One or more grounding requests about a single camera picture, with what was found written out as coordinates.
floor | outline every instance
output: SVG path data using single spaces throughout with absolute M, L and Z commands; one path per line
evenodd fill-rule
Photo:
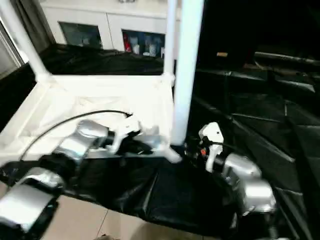
M 0 182 L 0 197 L 5 189 Z M 67 196 L 58 201 L 59 209 L 42 240 L 94 240 L 104 234 L 119 240 L 214 240 Z

wall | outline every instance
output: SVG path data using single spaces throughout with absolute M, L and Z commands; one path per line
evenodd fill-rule
M 17 68 L 16 62 L 8 52 L 2 36 L 0 35 L 0 79 Z

shelf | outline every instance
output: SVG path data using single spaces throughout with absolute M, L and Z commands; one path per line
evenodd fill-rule
M 43 8 L 74 9 L 109 14 L 130 15 L 165 19 L 167 0 L 136 0 L 120 3 L 118 0 L 40 0 Z M 181 16 L 181 1 L 178 1 L 177 19 Z

white pole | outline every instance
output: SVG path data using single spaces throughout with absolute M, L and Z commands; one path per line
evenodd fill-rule
M 40 75 L 49 75 L 49 72 L 37 54 L 25 28 L 11 5 L 10 0 L 1 0 L 0 11 L 5 22 L 9 25 L 9 29 L 13 31 L 12 34 L 15 35 L 22 50 L 29 58 L 29 64 L 36 76 L 35 79 L 38 80 Z
M 166 16 L 166 33 L 165 33 L 165 49 L 164 49 L 164 67 L 163 73 L 174 74 L 174 48 L 175 48 L 175 27 L 177 1 L 168 0 L 168 10 Z
M 185 141 L 205 0 L 183 0 L 171 144 Z

black plastic sheet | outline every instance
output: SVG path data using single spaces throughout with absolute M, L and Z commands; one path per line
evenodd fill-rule
M 159 75 L 163 66 L 152 57 L 61 45 L 41 57 L 54 74 Z M 320 113 L 317 83 L 312 83 L 266 71 L 198 70 L 188 126 L 191 137 L 204 124 L 218 122 L 225 142 L 259 165 L 292 239 L 320 239 Z M 1 102 L 11 108 L 2 108 L 2 128 L 34 84 L 28 66 L 0 82 Z M 24 162 L 17 178 L 36 164 Z M 16 167 L 16 162 L 3 166 L 0 180 L 7 182 Z M 235 205 L 228 187 L 186 160 L 89 159 L 66 194 L 197 234 L 232 235 Z

